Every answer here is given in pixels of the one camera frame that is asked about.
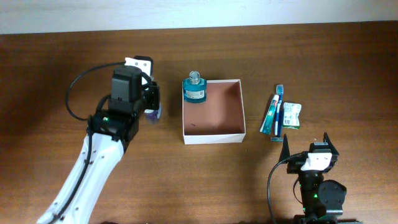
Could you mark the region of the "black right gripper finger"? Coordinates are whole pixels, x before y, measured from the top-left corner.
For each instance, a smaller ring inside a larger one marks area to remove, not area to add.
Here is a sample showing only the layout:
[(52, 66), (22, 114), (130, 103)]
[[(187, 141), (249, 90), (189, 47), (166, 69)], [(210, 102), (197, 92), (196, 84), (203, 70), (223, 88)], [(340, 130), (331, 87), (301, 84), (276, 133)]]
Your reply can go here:
[(330, 151), (331, 151), (331, 153), (332, 153), (333, 155), (338, 155), (338, 151), (336, 150), (336, 148), (334, 147), (334, 145), (331, 143), (331, 140), (330, 140), (330, 138), (329, 138), (329, 136), (328, 136), (327, 133), (324, 133), (324, 134), (323, 134), (323, 141), (324, 141), (325, 143), (327, 143), (328, 148), (330, 149)]
[(287, 162), (290, 157), (289, 143), (287, 139), (287, 135), (285, 134), (283, 137), (282, 150), (279, 157), (279, 162)]

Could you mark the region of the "blue disposable razor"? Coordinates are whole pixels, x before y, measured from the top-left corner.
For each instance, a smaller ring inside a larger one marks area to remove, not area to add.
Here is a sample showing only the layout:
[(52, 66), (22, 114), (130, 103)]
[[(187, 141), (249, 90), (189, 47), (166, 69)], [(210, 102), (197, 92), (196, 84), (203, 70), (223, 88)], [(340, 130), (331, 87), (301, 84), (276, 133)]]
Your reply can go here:
[(276, 136), (271, 138), (272, 142), (282, 142), (283, 141), (283, 137), (281, 136), (283, 117), (284, 117), (284, 111), (280, 110), (279, 117), (278, 117), (278, 124), (277, 124), (277, 134), (276, 134)]

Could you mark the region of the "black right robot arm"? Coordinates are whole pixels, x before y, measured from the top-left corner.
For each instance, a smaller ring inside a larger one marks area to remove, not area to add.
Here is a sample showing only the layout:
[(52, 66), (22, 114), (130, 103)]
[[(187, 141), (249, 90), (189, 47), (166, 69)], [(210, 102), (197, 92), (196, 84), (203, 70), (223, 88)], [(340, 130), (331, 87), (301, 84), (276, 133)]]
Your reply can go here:
[(331, 143), (327, 133), (322, 142), (311, 143), (309, 150), (290, 154), (287, 136), (279, 162), (287, 164), (288, 174), (297, 174), (302, 198), (302, 215), (295, 215), (294, 224), (350, 224), (358, 220), (340, 220), (347, 188), (335, 180), (324, 179), (338, 160), (339, 152)]

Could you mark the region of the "green white soap packet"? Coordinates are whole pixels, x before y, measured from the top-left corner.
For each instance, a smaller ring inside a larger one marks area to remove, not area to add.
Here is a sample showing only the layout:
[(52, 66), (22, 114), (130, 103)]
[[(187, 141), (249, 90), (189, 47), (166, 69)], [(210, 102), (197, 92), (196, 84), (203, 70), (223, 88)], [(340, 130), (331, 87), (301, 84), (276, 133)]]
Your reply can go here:
[(284, 128), (299, 129), (300, 128), (299, 115), (301, 109), (302, 109), (301, 104), (285, 102), (282, 126)]

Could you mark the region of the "clear foam pump bottle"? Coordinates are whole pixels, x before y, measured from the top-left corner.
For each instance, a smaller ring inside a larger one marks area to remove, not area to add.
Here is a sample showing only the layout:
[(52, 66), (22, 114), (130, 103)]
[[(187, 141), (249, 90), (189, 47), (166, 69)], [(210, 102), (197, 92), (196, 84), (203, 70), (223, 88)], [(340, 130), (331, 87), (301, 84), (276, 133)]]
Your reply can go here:
[(157, 110), (145, 110), (144, 111), (144, 116), (146, 118), (146, 121), (149, 122), (150, 124), (157, 124), (160, 120), (162, 114), (162, 105), (159, 104), (159, 109)]

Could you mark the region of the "green Colgate toothpaste tube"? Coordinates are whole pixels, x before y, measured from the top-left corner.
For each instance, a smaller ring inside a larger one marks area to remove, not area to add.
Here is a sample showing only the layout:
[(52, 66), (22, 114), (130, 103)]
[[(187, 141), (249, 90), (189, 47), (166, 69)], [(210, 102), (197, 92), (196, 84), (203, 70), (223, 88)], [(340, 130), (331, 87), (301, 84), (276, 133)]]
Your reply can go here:
[(274, 116), (277, 109), (277, 104), (279, 102), (279, 95), (274, 95), (271, 102), (269, 109), (267, 110), (266, 117), (263, 121), (263, 124), (260, 128), (260, 132), (263, 134), (270, 134), (273, 127)]

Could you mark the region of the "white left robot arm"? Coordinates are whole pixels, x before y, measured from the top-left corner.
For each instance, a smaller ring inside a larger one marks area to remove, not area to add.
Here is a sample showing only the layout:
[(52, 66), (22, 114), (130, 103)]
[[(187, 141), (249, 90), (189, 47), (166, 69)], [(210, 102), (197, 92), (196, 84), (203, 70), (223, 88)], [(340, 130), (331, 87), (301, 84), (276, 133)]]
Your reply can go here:
[(85, 118), (80, 155), (38, 223), (88, 223), (109, 175), (139, 130), (139, 118), (145, 110), (160, 108), (160, 90), (149, 62), (115, 66), (111, 93)]

